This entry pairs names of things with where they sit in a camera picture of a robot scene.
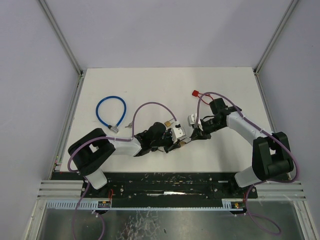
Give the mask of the large brass padlock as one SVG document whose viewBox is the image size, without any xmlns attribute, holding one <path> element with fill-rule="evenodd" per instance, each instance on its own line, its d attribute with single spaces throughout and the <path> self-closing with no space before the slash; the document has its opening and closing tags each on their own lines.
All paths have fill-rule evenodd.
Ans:
<svg viewBox="0 0 320 240">
<path fill-rule="evenodd" d="M 179 142 L 180 147 L 183 147 L 184 145 L 186 145 L 187 143 L 183 140 Z"/>
</svg>

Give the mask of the small brass padlock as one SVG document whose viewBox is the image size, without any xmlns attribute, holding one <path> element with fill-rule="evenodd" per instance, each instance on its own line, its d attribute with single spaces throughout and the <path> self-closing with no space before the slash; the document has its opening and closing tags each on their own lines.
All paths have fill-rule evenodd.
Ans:
<svg viewBox="0 0 320 240">
<path fill-rule="evenodd" d="M 170 119 L 170 120 L 167 120 L 167 121 L 164 123 L 164 125 L 168 128 L 168 127 L 170 127 L 174 122 L 175 122 L 174 119 Z"/>
</svg>

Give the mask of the red cable padlock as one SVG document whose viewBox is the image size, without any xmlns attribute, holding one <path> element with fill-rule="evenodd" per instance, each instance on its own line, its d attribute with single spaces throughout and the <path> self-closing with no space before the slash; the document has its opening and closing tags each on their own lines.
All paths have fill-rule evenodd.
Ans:
<svg viewBox="0 0 320 240">
<path fill-rule="evenodd" d="M 193 92 L 192 92 L 192 94 L 191 94 L 193 97 L 196 97 L 196 98 L 199 98 L 200 99 L 200 97 L 201 97 L 201 93 L 199 92 L 199 91 L 197 91 L 197 90 L 193 90 Z M 211 100 L 211 101 L 213 101 L 214 99 L 213 99 L 213 97 L 210 95 L 210 94 L 206 94 L 205 95 L 209 100 Z M 209 106 L 210 105 L 210 102 L 209 101 L 205 101 L 203 98 L 201 99 L 201 101 L 205 104 L 205 105 L 207 105 L 207 106 Z"/>
</svg>

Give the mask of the blue lock keys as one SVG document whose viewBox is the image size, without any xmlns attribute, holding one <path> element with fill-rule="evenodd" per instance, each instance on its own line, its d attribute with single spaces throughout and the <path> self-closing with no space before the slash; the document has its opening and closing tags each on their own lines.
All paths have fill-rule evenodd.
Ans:
<svg viewBox="0 0 320 240">
<path fill-rule="evenodd" d="M 127 126 L 125 126 L 125 128 L 132 128 L 133 127 L 133 122 L 130 122 Z"/>
</svg>

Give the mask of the blue cable lock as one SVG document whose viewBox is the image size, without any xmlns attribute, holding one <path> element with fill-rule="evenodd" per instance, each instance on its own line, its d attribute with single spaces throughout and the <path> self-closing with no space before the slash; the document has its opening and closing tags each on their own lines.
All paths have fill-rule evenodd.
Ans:
<svg viewBox="0 0 320 240">
<path fill-rule="evenodd" d="M 119 132 L 119 126 L 127 113 L 127 104 L 119 96 L 111 95 L 101 99 L 95 108 L 97 120 L 113 133 Z"/>
</svg>

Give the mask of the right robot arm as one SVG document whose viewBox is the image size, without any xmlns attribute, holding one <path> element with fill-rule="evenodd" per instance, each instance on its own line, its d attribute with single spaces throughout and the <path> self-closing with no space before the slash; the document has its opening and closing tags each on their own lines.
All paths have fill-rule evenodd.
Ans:
<svg viewBox="0 0 320 240">
<path fill-rule="evenodd" d="M 275 180 L 294 170 L 290 156 L 288 137 L 283 132 L 269 133 L 248 120 L 237 106 L 227 106 L 222 98 L 209 103 L 211 116 L 208 120 L 198 118 L 194 113 L 188 116 L 193 128 L 191 140 L 208 140 L 211 134 L 226 127 L 237 132 L 252 146 L 251 166 L 236 173 L 232 183 L 245 188 L 257 183 Z"/>
</svg>

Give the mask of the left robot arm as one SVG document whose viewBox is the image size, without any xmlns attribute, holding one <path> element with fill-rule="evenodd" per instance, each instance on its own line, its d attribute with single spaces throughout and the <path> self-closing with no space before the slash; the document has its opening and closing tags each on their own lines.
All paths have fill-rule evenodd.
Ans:
<svg viewBox="0 0 320 240">
<path fill-rule="evenodd" d="M 155 122 L 132 138 L 107 136 L 102 128 L 96 128 L 68 148 L 68 171 L 73 171 L 71 163 L 74 163 L 75 172 L 99 190 L 108 183 L 101 166 L 111 156 L 141 157 L 160 148 L 168 153 L 179 148 L 185 136 L 185 131 L 176 122 L 170 126 Z"/>
</svg>

